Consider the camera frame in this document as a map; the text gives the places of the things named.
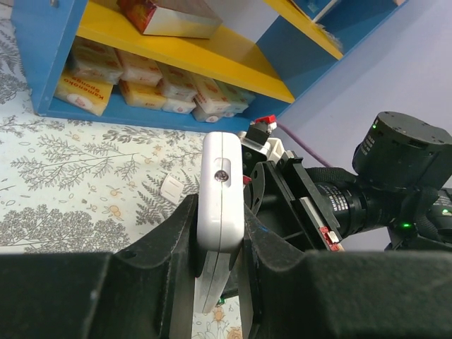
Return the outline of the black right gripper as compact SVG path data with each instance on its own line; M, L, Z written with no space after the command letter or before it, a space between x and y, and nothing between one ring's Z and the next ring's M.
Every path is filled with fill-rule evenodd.
M339 222L292 151L259 162L244 188L244 202L269 230L301 251L343 251Z

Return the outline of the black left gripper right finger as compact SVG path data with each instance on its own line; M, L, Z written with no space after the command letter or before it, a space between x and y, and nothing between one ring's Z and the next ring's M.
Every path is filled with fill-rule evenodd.
M301 252L245 212L245 338L450 338L451 255Z

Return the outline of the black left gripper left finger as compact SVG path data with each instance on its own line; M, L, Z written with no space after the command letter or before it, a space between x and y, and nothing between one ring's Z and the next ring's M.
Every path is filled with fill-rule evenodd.
M4 254L1 337L190 338L197 207L115 254Z

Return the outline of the white remote with display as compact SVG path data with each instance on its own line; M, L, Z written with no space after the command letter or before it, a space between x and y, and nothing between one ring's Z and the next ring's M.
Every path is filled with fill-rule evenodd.
M215 308L244 238L242 145L238 136L210 132L203 140L196 242L194 311Z

